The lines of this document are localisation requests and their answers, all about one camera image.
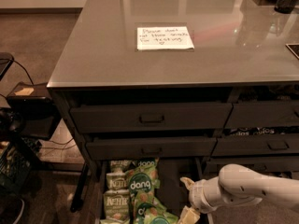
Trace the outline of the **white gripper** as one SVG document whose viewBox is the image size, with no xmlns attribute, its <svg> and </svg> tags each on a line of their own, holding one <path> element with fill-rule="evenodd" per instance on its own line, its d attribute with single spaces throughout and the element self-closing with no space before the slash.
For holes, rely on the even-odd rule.
<svg viewBox="0 0 299 224">
<path fill-rule="evenodd" d="M 217 179 L 194 182 L 188 177 L 182 177 L 180 181 L 189 191 L 189 202 L 193 208 L 188 206 L 183 208 L 178 224 L 196 224 L 200 219 L 198 212 L 207 214 L 217 209 L 219 198 Z"/>
</svg>

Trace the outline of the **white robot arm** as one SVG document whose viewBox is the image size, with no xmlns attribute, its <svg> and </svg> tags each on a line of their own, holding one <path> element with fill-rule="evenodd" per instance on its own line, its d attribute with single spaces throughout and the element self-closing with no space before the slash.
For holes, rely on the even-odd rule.
<svg viewBox="0 0 299 224">
<path fill-rule="evenodd" d="M 202 214 L 220 207 L 248 206 L 267 200 L 299 212 L 299 181 L 262 175 L 239 164 L 223 166 L 211 179 L 180 181 L 189 191 L 190 207 L 185 206 L 178 224 L 195 224 Z"/>
</svg>

